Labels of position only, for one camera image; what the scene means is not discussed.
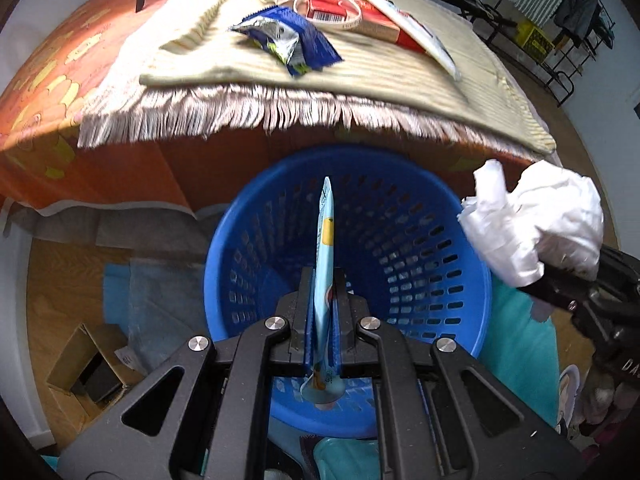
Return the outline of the light blue snack wrapper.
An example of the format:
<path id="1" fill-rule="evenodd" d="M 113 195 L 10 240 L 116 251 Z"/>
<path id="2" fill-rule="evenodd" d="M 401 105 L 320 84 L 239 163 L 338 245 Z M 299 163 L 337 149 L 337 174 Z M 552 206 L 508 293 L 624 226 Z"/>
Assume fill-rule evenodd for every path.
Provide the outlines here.
<path id="1" fill-rule="evenodd" d="M 330 361 L 333 326 L 334 196 L 325 177 L 319 200 L 316 263 L 311 287 L 309 319 L 310 374 L 300 387 L 303 399 L 322 411 L 330 410 L 345 392 L 344 380 Z"/>

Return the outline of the blue silver snack bag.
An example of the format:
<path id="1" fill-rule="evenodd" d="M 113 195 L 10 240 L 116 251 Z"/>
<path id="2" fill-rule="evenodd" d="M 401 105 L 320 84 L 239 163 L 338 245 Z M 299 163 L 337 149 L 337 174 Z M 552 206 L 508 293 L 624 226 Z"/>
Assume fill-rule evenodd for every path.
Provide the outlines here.
<path id="1" fill-rule="evenodd" d="M 230 27 L 277 58 L 292 77 L 343 62 L 323 32 L 286 6 L 268 6 Z"/>

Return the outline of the long white ice-cream wrapper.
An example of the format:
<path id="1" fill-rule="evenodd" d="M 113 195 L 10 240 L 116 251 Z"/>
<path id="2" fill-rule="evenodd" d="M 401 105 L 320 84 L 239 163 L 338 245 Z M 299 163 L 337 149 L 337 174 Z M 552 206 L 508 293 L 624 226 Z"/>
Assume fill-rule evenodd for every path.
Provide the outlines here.
<path id="1" fill-rule="evenodd" d="M 411 37 L 428 55 L 440 65 L 454 80 L 461 78 L 460 70 L 454 59 L 437 35 L 422 25 L 413 16 L 398 9 L 390 0 L 363 0 L 389 18 L 403 32 Z"/>

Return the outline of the blue plastic laundry basket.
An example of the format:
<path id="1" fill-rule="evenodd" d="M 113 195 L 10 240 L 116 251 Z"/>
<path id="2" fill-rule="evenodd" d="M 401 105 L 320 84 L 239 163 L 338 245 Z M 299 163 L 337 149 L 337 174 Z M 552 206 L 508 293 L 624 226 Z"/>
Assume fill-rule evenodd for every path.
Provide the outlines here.
<path id="1" fill-rule="evenodd" d="M 269 318 L 316 260 L 322 186 L 334 198 L 334 264 L 370 312 L 423 342 L 448 337 L 478 356 L 490 318 L 488 267 L 466 239 L 460 202 L 438 177 L 375 148 L 334 145 L 288 156 L 232 202 L 204 274 L 209 335 Z"/>

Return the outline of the open cardboard box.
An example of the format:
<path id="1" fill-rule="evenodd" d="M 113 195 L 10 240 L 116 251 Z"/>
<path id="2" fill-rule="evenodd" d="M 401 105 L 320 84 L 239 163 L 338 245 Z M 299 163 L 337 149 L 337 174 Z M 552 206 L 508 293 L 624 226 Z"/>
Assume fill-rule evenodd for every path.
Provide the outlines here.
<path id="1" fill-rule="evenodd" d="M 126 345 L 115 324 L 78 325 L 50 370 L 47 386 L 65 394 L 85 393 L 95 404 L 111 400 L 143 378 L 116 356 Z"/>

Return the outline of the striped cream fringed blanket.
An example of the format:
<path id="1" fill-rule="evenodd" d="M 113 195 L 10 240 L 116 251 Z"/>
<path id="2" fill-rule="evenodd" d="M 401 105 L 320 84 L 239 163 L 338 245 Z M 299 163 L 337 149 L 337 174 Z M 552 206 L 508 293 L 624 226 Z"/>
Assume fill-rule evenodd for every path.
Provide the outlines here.
<path id="1" fill-rule="evenodd" d="M 339 126 L 555 151 L 536 108 L 469 22 L 430 0 L 393 2 L 437 35 L 459 78 L 429 55 L 344 30 L 328 32 L 335 65 L 294 77 L 233 31 L 260 0 L 168 0 L 122 44 L 82 111 L 79 143 Z"/>

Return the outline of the black clothes drying rack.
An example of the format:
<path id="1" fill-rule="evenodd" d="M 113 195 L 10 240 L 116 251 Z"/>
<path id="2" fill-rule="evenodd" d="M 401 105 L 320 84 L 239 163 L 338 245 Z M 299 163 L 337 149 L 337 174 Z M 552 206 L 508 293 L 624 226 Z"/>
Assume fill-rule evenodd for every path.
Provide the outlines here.
<path id="1" fill-rule="evenodd" d="M 527 18 L 510 0 L 497 0 L 492 8 L 498 18 L 491 22 L 474 18 L 474 30 L 487 47 L 531 76 L 557 106 L 574 96 L 587 63 L 614 44 L 615 21 L 602 0 L 562 0 L 552 18 L 539 27 L 554 49 L 543 63 L 537 63 L 514 41 L 516 26 Z"/>

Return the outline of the yellow box on rack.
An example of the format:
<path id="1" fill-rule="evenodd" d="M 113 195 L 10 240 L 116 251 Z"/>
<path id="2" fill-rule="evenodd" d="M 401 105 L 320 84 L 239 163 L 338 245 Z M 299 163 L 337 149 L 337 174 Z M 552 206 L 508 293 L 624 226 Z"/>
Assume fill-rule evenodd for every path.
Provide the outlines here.
<path id="1" fill-rule="evenodd" d="M 537 63 L 543 63 L 554 49 L 546 34 L 529 20 L 518 23 L 514 41 Z"/>

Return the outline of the white silicone wristband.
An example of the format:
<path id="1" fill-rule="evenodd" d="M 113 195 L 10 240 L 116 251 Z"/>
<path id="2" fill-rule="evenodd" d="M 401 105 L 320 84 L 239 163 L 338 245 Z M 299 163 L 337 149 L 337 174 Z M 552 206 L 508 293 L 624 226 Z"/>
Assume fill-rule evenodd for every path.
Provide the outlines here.
<path id="1" fill-rule="evenodd" d="M 317 28 L 351 30 L 362 20 L 354 0 L 295 0 L 293 10 Z"/>

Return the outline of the red medicine box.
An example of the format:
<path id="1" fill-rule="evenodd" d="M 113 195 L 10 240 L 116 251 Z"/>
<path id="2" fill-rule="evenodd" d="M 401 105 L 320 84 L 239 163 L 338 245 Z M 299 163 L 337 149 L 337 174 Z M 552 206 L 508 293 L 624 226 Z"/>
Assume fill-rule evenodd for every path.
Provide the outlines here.
<path id="1" fill-rule="evenodd" d="M 329 32 L 351 32 L 352 34 L 382 40 L 389 44 L 396 44 L 398 47 L 414 52 L 425 52 L 411 37 L 371 6 L 370 3 L 363 0 L 354 1 L 360 7 L 362 13 L 362 20 L 358 27 L 351 30 L 329 30 Z"/>

